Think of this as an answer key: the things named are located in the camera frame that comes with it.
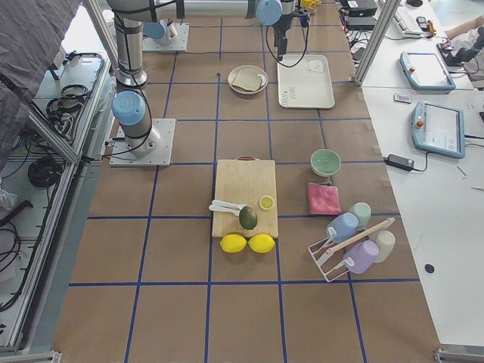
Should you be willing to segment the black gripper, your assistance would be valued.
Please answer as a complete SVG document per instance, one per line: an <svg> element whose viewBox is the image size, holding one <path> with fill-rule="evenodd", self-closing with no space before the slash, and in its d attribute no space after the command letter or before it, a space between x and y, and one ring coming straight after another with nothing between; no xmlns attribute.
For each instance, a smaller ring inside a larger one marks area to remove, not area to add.
<svg viewBox="0 0 484 363"><path fill-rule="evenodd" d="M274 45L277 49L277 60L282 61L287 52L287 37L285 32L289 30L292 23L292 14L295 11L294 0L280 0L282 13L277 23L272 28L274 30Z"/></svg>
<svg viewBox="0 0 484 363"><path fill-rule="evenodd" d="M299 20L301 27L309 27L311 11L309 9L296 10L296 18Z"/></svg>

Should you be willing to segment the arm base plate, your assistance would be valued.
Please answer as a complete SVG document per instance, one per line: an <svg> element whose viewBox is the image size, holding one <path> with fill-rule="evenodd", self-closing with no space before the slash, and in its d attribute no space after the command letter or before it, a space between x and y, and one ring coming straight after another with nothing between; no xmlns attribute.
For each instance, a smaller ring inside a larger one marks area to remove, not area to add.
<svg viewBox="0 0 484 363"><path fill-rule="evenodd" d="M168 166L171 163L175 119L154 118L147 140L125 136L121 126L116 135L122 138L113 145L109 164L112 167Z"/></svg>
<svg viewBox="0 0 484 363"><path fill-rule="evenodd" d="M142 48L145 53L186 52L190 26L186 23L145 23Z"/></svg>

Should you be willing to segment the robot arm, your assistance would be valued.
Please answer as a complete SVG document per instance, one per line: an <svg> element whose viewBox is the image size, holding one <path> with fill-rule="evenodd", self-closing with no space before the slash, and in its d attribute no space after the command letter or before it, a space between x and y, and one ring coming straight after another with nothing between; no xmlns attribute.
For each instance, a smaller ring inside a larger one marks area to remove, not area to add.
<svg viewBox="0 0 484 363"><path fill-rule="evenodd" d="M309 27L310 10L308 8L288 8L292 2L263 1L256 8L250 8L254 17L263 26L272 27L274 32L274 46L282 54L287 47L286 32L292 27L293 18L298 18L302 27ZM144 34L156 41L168 36L171 23L166 25L163 20L155 23L144 23Z"/></svg>
<svg viewBox="0 0 484 363"><path fill-rule="evenodd" d="M302 8L299 1L109 1L114 15L118 67L118 95L112 103L116 121L125 135L127 151L136 158L151 154L161 141L143 87L143 35L164 39L169 26L165 20L186 17L242 17L256 19L275 33L278 60L287 51L286 31Z"/></svg>

